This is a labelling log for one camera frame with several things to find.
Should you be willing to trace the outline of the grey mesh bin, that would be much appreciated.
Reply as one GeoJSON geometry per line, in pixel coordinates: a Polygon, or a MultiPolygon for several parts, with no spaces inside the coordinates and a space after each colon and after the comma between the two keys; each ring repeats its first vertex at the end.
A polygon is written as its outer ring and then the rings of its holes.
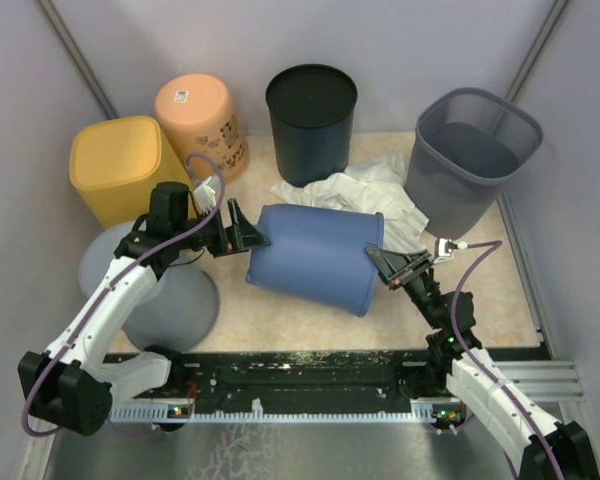
{"type": "Polygon", "coordinates": [[[468,233],[541,146],[540,124],[489,91],[463,87],[415,125],[405,191],[434,237],[468,233]]]}

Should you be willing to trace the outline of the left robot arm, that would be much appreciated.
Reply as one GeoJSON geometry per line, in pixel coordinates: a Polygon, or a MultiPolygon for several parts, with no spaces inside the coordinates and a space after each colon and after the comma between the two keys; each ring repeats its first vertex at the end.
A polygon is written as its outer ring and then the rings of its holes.
{"type": "Polygon", "coordinates": [[[207,250],[213,257],[269,245],[238,202],[230,199],[231,218],[220,213],[222,192],[211,196],[211,209],[192,219],[195,190],[179,182],[161,182],[151,192],[149,210],[118,244],[95,292],[66,329],[41,353],[28,351],[17,372],[25,402],[21,427],[34,438],[67,429],[83,436],[96,433],[114,406],[152,389],[174,397],[188,384],[181,355],[158,345],[106,368],[103,361],[117,332],[158,284],[184,250],[207,250]],[[33,429],[30,418],[52,424],[47,433],[33,429]]]}

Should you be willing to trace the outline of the blue round bin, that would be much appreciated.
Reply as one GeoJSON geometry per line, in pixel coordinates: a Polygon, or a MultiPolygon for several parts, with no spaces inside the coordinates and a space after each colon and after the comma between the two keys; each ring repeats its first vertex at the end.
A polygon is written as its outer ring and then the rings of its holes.
{"type": "Polygon", "coordinates": [[[366,253],[384,243],[384,216],[273,204],[258,230],[270,240],[252,251],[246,281],[362,317],[372,303],[377,269],[366,253]]]}

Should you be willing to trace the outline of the peach plastic bucket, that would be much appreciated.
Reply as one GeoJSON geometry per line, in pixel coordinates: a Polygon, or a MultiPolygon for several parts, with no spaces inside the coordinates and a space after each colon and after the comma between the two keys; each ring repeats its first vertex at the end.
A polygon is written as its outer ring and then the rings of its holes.
{"type": "Polygon", "coordinates": [[[203,73],[179,76],[166,83],[154,101],[155,118],[184,165],[200,180],[213,170],[192,153],[213,160],[227,183],[249,164],[249,150],[232,95],[219,78],[203,73]]]}

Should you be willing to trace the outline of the grey round bin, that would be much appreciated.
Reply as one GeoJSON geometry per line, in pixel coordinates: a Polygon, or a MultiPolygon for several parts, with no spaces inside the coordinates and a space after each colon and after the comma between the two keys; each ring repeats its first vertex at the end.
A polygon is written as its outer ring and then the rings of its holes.
{"type": "MultiPolygon", "coordinates": [[[[90,297],[104,278],[115,248],[132,225],[129,221],[109,228],[86,249],[78,274],[85,297],[90,297]]],[[[192,253],[180,253],[121,327],[136,348],[160,345],[187,352],[213,328],[219,316],[219,292],[193,260],[192,253]]]]}

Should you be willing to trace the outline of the black round bin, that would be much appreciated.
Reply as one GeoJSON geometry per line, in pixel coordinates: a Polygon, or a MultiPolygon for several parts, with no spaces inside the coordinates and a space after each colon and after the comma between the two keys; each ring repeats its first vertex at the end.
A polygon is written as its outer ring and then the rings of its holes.
{"type": "Polygon", "coordinates": [[[269,82],[265,101],[283,180],[305,187],[345,170],[357,100],[351,77],[328,65],[293,66],[269,82]]]}

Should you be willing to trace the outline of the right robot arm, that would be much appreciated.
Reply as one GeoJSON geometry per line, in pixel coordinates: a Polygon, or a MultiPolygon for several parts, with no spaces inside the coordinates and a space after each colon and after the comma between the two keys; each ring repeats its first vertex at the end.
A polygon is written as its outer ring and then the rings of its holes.
{"type": "Polygon", "coordinates": [[[575,421],[559,421],[526,396],[472,332],[473,296],[464,286],[501,244],[481,243],[482,254],[450,293],[441,292],[428,251],[369,247],[366,254],[382,282],[391,290],[404,290],[435,331],[427,338],[428,387],[441,396],[452,394],[469,408],[503,450],[513,478],[597,479],[600,473],[585,429],[575,421]]]}

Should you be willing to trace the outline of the yellow slotted plastic basket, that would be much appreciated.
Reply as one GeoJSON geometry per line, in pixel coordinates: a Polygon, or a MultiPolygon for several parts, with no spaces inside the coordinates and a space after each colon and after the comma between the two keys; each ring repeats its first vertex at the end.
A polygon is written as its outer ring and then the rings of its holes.
{"type": "Polygon", "coordinates": [[[73,140],[69,175],[106,229],[146,213],[157,184],[192,185],[158,122],[149,116],[107,120],[81,130],[73,140]]]}

